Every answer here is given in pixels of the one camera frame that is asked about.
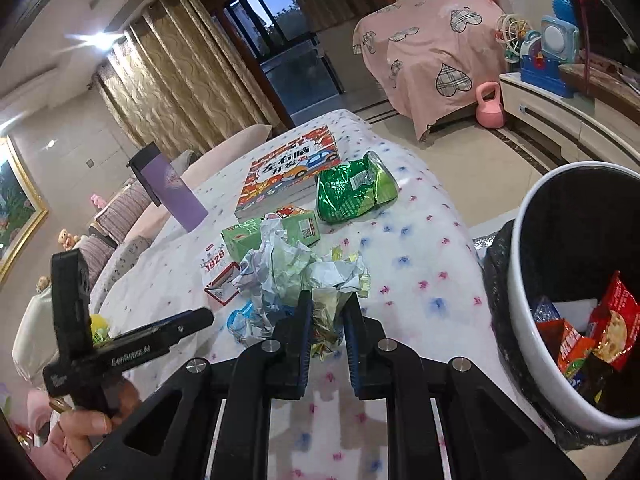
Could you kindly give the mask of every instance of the green snack bag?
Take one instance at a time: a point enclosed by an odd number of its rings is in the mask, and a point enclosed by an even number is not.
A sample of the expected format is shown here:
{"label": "green snack bag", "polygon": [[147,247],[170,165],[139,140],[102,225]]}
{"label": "green snack bag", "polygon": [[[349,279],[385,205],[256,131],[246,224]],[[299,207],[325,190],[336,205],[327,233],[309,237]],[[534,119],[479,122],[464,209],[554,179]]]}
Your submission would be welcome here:
{"label": "green snack bag", "polygon": [[235,262],[240,263],[249,250],[260,248],[262,243],[260,224],[265,218],[280,218],[282,220],[282,227],[287,232],[287,243],[290,245],[302,242],[309,246],[320,239],[316,212],[300,209],[294,205],[286,205],[272,213],[267,213],[259,218],[251,218],[222,231],[222,239]]}
{"label": "green snack bag", "polygon": [[356,218],[398,196],[398,183],[375,152],[318,174],[318,216],[335,223]]}

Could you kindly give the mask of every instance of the pink kettlebell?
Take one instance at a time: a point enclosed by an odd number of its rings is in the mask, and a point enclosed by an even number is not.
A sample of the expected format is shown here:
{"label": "pink kettlebell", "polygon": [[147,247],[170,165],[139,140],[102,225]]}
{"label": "pink kettlebell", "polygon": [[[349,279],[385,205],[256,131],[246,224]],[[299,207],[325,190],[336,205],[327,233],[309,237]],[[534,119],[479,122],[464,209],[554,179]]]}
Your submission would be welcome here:
{"label": "pink kettlebell", "polygon": [[[482,93],[487,90],[495,90],[493,99],[485,101]],[[506,122],[504,108],[500,103],[500,83],[488,81],[476,88],[476,99],[478,108],[476,109],[476,119],[485,128],[501,128]]]}

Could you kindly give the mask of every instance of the crumpled paper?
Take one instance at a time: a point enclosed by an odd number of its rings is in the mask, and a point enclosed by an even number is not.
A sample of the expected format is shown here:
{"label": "crumpled paper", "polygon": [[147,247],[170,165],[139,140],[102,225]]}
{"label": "crumpled paper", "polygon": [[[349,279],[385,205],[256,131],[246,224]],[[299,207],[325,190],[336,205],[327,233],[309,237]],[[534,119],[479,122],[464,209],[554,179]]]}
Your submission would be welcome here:
{"label": "crumpled paper", "polygon": [[339,313],[352,292],[366,298],[370,276],[360,254],[343,257],[340,247],[318,258],[298,243],[287,244],[280,219],[260,224],[262,243],[240,262],[240,275],[233,280],[240,294],[250,300],[234,311],[227,327],[246,346],[269,338],[278,319],[298,304],[302,290],[311,290],[314,301],[312,355],[324,357],[340,344]]}

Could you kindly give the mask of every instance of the white bedsheet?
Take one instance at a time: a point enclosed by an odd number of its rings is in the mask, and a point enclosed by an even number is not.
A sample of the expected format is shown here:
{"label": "white bedsheet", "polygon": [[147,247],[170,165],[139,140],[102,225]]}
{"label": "white bedsheet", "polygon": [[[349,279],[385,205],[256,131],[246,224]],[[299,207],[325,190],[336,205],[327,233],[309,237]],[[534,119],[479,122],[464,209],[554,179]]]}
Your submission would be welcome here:
{"label": "white bedsheet", "polygon": [[[236,223],[233,211],[251,160],[324,124],[334,134],[342,160],[375,150],[401,192],[390,205],[354,221],[322,224],[322,238],[313,247],[316,253],[326,254],[340,244],[361,251],[372,287],[360,304],[367,316],[382,322],[388,337],[443,362],[469,357],[542,426],[500,365],[481,270],[449,196],[420,158],[376,136],[369,124],[346,110],[325,114],[267,142],[200,186],[196,194],[209,216],[190,234],[171,218],[138,264],[115,283],[100,311],[112,332],[206,305],[197,257],[204,238]],[[312,198],[298,205],[313,208],[314,203]],[[235,358],[244,347],[225,323],[228,314],[243,304],[236,297],[216,313],[212,327],[132,370],[129,377],[143,398],[188,358],[198,355],[212,362]],[[386,479],[385,420],[383,401],[363,402],[353,395],[344,346],[324,362],[313,359],[305,397],[273,403],[269,478]]]}

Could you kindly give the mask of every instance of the tile floor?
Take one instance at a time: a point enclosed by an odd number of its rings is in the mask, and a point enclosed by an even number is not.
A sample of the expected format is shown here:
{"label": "tile floor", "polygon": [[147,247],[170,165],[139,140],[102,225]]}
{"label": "tile floor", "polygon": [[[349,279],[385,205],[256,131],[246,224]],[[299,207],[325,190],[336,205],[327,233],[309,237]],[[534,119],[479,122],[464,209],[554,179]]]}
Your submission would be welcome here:
{"label": "tile floor", "polygon": [[[499,134],[475,121],[459,121],[415,138],[411,120],[398,115],[388,103],[359,113],[385,139],[420,156],[440,179],[472,236],[499,229],[517,213],[527,191],[555,167],[553,162],[521,137],[502,129]],[[631,441],[614,446],[590,446],[568,453],[588,480],[604,480],[620,461]]]}
{"label": "tile floor", "polygon": [[414,125],[400,115],[373,124],[385,139],[414,150],[440,179],[466,225],[473,227],[519,207],[542,176],[488,130],[463,121],[417,142]]}

